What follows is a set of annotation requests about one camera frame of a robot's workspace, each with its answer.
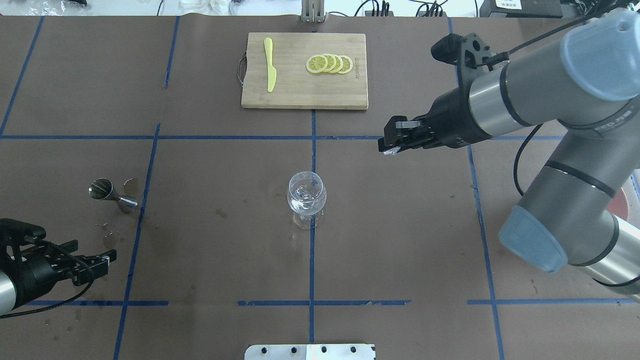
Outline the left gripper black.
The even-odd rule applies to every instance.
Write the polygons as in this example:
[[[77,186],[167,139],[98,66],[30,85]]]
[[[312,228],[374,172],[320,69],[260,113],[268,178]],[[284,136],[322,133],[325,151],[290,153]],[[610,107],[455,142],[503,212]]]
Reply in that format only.
[[[86,268],[69,259],[53,247],[35,245],[20,252],[21,260],[10,256],[10,279],[16,291],[16,300],[34,301],[45,296],[60,281],[71,280],[74,286],[89,284],[109,273],[118,250],[110,249],[98,255],[75,255]]]

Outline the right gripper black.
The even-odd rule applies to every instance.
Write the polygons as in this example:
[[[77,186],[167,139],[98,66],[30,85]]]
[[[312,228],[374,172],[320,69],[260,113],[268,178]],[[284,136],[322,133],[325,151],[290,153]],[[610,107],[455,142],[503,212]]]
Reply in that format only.
[[[377,139],[378,151],[398,154],[420,148],[458,149],[491,139],[471,114],[469,99],[461,89],[452,89],[439,96],[430,110],[409,120],[403,115],[392,116],[384,126],[384,137]]]

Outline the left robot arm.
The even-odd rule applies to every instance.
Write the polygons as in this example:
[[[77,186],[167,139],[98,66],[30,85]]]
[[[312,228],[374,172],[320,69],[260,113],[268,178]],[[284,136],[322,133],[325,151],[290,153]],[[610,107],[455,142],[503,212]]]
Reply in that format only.
[[[3,319],[46,312],[68,305],[86,293],[96,280],[109,273],[110,265],[118,259],[117,249],[98,255],[78,255],[78,241],[54,244],[33,240],[28,248],[12,244],[1,252],[1,317]],[[17,311],[50,293],[55,285],[70,281],[83,287],[66,300],[35,310]]]

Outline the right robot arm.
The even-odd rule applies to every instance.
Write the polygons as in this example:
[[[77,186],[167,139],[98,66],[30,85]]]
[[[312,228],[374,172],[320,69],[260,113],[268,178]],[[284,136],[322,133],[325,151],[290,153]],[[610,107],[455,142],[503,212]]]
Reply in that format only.
[[[380,153],[462,148],[557,121],[566,130],[499,231],[532,266],[570,265],[639,301],[639,230],[608,210],[639,168],[639,14],[622,9],[518,59],[477,34],[448,34],[432,57],[456,67],[458,87],[423,115],[396,115]]]

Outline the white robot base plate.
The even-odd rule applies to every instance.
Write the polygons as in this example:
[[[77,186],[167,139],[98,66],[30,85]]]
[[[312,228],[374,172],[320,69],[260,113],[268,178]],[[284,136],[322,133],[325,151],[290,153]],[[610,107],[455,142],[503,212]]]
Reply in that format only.
[[[245,360],[375,360],[374,344],[254,344],[247,347]]]

